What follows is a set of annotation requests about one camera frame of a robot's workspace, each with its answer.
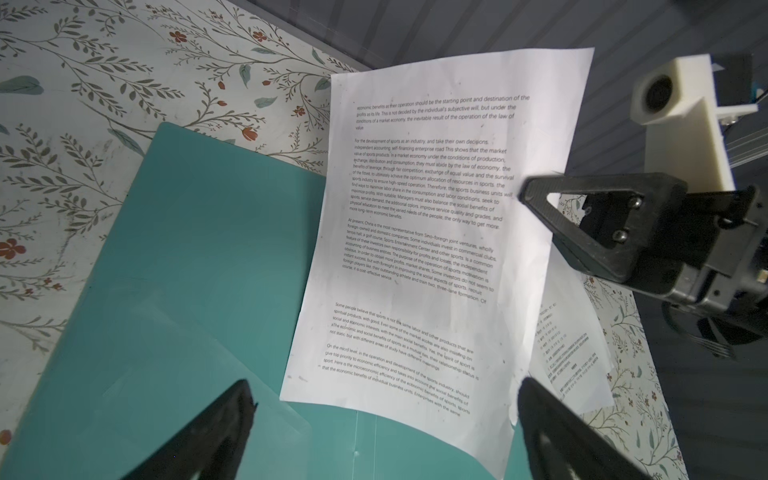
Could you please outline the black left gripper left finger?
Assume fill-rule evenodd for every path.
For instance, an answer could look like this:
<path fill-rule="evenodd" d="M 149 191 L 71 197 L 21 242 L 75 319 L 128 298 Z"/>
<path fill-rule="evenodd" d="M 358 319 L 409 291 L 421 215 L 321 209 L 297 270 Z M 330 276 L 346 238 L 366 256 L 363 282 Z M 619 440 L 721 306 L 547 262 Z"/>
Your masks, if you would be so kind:
<path fill-rule="evenodd" d="M 235 478 L 257 408 L 248 381 L 236 381 L 125 477 Z"/>

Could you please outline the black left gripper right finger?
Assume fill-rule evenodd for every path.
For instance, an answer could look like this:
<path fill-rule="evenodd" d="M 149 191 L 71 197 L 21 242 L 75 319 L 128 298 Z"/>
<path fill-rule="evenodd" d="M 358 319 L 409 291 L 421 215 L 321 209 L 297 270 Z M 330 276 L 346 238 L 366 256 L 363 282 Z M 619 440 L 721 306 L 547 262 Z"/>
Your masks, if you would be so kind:
<path fill-rule="evenodd" d="M 648 477 L 534 378 L 523 380 L 517 405 L 534 479 Z"/>

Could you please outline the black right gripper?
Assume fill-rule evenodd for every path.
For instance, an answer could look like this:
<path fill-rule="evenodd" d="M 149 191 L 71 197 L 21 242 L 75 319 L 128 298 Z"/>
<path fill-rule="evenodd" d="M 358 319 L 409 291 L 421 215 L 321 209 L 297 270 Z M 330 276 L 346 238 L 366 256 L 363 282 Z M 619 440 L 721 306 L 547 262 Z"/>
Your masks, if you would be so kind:
<path fill-rule="evenodd" d="M 696 345 L 766 338 L 766 199 L 755 186 L 687 191 L 664 173 L 537 176 L 519 199 L 574 269 L 621 284 L 635 272 L 636 292 L 661 301 L 681 337 Z M 551 205 L 551 194 L 583 195 L 581 221 Z"/>

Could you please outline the teal file folder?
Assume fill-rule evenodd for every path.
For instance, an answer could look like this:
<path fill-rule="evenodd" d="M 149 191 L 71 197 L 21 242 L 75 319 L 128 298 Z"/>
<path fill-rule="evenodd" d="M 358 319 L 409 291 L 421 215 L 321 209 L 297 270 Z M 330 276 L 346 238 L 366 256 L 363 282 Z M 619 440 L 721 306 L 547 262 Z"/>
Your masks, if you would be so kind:
<path fill-rule="evenodd" d="M 495 479 L 397 421 L 281 399 L 326 176 L 162 124 L 2 477 L 122 478 L 245 379 L 241 479 Z"/>

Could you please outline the printed white paper sheet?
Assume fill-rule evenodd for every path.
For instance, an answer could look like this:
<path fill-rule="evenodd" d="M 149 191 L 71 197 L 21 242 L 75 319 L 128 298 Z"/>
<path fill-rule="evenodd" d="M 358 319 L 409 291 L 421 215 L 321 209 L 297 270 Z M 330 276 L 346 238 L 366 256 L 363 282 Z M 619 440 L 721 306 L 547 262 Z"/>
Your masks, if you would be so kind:
<path fill-rule="evenodd" d="M 280 397 L 427 433 L 507 468 L 558 175 L 593 50 L 447 57 L 331 78 L 326 186 Z"/>

